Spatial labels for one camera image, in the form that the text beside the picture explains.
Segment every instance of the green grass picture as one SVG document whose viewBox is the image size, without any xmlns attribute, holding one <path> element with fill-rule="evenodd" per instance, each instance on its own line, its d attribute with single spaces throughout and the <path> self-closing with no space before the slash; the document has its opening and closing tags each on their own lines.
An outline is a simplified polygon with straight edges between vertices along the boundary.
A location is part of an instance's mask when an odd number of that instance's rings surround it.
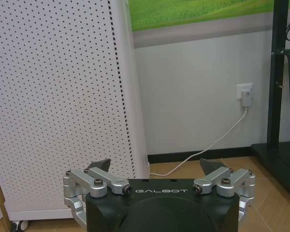
<svg viewBox="0 0 290 232">
<path fill-rule="evenodd" d="M 271 12 L 274 7 L 274 0 L 129 1 L 133 31 Z"/>
</svg>

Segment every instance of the power plug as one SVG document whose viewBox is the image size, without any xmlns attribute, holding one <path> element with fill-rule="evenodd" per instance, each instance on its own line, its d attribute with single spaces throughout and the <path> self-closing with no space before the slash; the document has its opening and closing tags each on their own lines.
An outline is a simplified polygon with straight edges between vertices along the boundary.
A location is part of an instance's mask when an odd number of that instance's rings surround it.
<svg viewBox="0 0 290 232">
<path fill-rule="evenodd" d="M 242 91 L 241 97 L 242 107 L 250 107 L 252 105 L 252 92 L 250 90 Z"/>
</svg>

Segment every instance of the black frame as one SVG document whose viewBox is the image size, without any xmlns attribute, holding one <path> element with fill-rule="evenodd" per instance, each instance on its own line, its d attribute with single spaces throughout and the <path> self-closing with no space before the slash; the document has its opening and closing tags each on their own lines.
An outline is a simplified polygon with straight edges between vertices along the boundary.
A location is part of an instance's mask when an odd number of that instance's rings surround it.
<svg viewBox="0 0 290 232">
<path fill-rule="evenodd" d="M 289 0 L 274 1 L 267 143 L 251 147 L 261 163 L 290 192 L 290 142 L 279 142 L 285 55 L 290 85 L 290 49 L 285 49 L 288 11 Z"/>
</svg>

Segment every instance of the bolt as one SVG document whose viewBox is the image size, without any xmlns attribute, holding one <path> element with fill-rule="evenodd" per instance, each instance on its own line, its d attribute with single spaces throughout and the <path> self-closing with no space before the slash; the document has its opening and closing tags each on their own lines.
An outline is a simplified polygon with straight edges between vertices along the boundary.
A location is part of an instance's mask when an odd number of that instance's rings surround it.
<svg viewBox="0 0 290 232">
<path fill-rule="evenodd" d="M 129 195 L 130 193 L 132 193 L 132 187 L 130 185 L 125 185 L 122 189 L 122 193 L 124 195 Z"/>
<path fill-rule="evenodd" d="M 103 185 L 103 180 L 101 179 L 95 179 L 93 184 L 97 187 L 102 186 Z"/>
<path fill-rule="evenodd" d="M 201 185 L 194 185 L 192 187 L 192 190 L 194 191 L 195 194 L 201 195 L 202 194 L 202 186 Z"/>
<path fill-rule="evenodd" d="M 230 185 L 231 180 L 230 180 L 229 178 L 222 178 L 222 179 L 221 179 L 221 183 L 222 183 L 223 185 Z"/>
</svg>

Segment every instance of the black baseboard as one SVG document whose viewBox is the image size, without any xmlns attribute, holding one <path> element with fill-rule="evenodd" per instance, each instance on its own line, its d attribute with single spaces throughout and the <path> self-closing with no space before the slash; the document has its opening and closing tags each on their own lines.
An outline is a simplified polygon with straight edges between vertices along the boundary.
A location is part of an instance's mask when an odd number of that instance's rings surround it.
<svg viewBox="0 0 290 232">
<path fill-rule="evenodd" d="M 196 154 L 198 152 L 200 151 L 187 151 L 187 152 L 148 155 L 148 162 L 149 163 L 168 163 L 168 162 L 184 161 L 189 156 Z M 245 147 L 208 150 L 204 152 L 203 154 L 192 157 L 189 160 L 199 160 L 200 158 L 212 160 L 212 159 L 219 159 L 219 158 L 252 156 L 253 154 L 254 153 L 252 152 L 251 148 L 249 146 L 245 146 Z"/>
</svg>

